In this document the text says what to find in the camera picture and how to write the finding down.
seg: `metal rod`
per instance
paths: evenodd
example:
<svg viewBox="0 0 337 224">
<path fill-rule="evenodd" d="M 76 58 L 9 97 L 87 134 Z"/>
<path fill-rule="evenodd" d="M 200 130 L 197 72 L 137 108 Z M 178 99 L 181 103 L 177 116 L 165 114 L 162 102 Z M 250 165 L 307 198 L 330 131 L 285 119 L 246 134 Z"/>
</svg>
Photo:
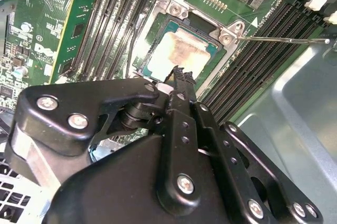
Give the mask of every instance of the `metal rod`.
<svg viewBox="0 0 337 224">
<path fill-rule="evenodd" d="M 262 41 L 262 42 L 282 42 L 290 44 L 329 44 L 330 39 L 294 39 L 283 37 L 256 37 L 256 36 L 240 36 L 238 40 L 245 41 Z"/>
</svg>

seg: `motherboard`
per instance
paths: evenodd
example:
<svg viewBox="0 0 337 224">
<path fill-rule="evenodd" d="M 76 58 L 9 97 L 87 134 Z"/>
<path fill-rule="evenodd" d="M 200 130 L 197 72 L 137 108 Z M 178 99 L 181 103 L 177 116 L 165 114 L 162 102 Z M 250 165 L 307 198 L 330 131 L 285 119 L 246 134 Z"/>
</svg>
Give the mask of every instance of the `motherboard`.
<svg viewBox="0 0 337 224">
<path fill-rule="evenodd" d="M 192 71 L 220 124 L 306 48 L 238 37 L 317 38 L 337 0 L 0 0 L 0 107 L 32 85 Z"/>
</svg>

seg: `white connector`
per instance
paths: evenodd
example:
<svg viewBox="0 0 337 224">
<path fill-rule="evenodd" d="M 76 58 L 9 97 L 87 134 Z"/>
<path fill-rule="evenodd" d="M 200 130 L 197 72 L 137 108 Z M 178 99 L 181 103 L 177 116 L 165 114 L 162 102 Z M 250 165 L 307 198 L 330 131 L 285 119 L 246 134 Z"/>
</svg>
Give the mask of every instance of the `white connector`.
<svg viewBox="0 0 337 224">
<path fill-rule="evenodd" d="M 329 17 L 325 17 L 323 20 L 326 23 L 337 25 L 337 11 L 335 13 L 331 14 Z"/>
<path fill-rule="evenodd" d="M 304 4 L 305 7 L 313 11 L 319 11 L 327 0 L 311 0 Z"/>
</svg>

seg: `capacitor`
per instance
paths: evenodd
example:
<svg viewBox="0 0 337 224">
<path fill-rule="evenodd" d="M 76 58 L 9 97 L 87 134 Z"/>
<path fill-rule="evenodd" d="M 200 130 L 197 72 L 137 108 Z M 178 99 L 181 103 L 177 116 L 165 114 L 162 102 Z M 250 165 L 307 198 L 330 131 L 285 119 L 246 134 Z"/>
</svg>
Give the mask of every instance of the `capacitor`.
<svg viewBox="0 0 337 224">
<path fill-rule="evenodd" d="M 21 30 L 23 32 L 29 33 L 33 30 L 33 27 L 30 23 L 24 22 L 21 24 Z"/>
<path fill-rule="evenodd" d="M 20 78 L 20 79 L 26 76 L 27 74 L 28 74 L 28 69 L 24 66 L 16 67 L 14 71 L 12 72 L 12 75 L 15 78 Z"/>
</svg>

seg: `screw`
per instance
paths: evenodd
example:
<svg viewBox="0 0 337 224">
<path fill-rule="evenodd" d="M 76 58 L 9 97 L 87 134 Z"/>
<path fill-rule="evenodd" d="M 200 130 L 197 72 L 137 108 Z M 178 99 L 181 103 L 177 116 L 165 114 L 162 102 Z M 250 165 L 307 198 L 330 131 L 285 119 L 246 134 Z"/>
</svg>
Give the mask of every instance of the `screw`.
<svg viewBox="0 0 337 224">
<path fill-rule="evenodd" d="M 221 37 L 220 37 L 220 40 L 221 40 L 222 43 L 224 43 L 224 44 L 229 44 L 230 41 L 231 41 L 229 35 L 223 35 L 223 36 L 221 36 Z"/>
<path fill-rule="evenodd" d="M 194 185 L 190 178 L 180 175 L 177 179 L 179 189 L 185 194 L 191 194 L 194 191 Z"/>
<path fill-rule="evenodd" d="M 51 97 L 41 97 L 36 104 L 39 108 L 48 111 L 54 110 L 58 106 L 56 99 Z"/>
<path fill-rule="evenodd" d="M 149 91 L 154 91 L 154 88 L 151 84 L 145 84 L 145 88 Z"/>
<path fill-rule="evenodd" d="M 249 209 L 251 210 L 252 214 L 255 217 L 257 217 L 258 219 L 262 219 L 263 218 L 263 210 L 262 210 L 261 206 L 259 205 L 259 203 L 257 203 L 253 199 L 250 199 L 248 201 L 248 206 L 249 206 Z"/>
<path fill-rule="evenodd" d="M 179 94 L 177 94 L 177 96 L 178 96 L 179 99 L 185 100 L 185 95 L 179 93 Z"/>
<path fill-rule="evenodd" d="M 77 129 L 83 129 L 88 126 L 88 120 L 81 114 L 70 115 L 68 123 L 70 126 Z"/>
<path fill-rule="evenodd" d="M 297 214 L 298 214 L 299 216 L 301 216 L 301 217 L 304 218 L 304 217 L 305 217 L 305 212 L 304 212 L 303 208 L 301 207 L 301 205 L 295 202 L 295 203 L 293 204 L 293 206 L 294 206 L 295 211 L 297 212 Z"/>
<path fill-rule="evenodd" d="M 231 131 L 237 132 L 237 129 L 233 125 L 229 124 L 228 127 L 230 128 Z"/>
<path fill-rule="evenodd" d="M 204 104 L 200 104 L 200 107 L 204 111 L 208 111 L 209 110 Z"/>
<path fill-rule="evenodd" d="M 310 205 L 305 205 L 305 207 L 307 208 L 308 212 L 315 218 L 317 218 L 317 213 L 315 212 L 315 210 L 313 209 L 312 206 Z"/>
</svg>

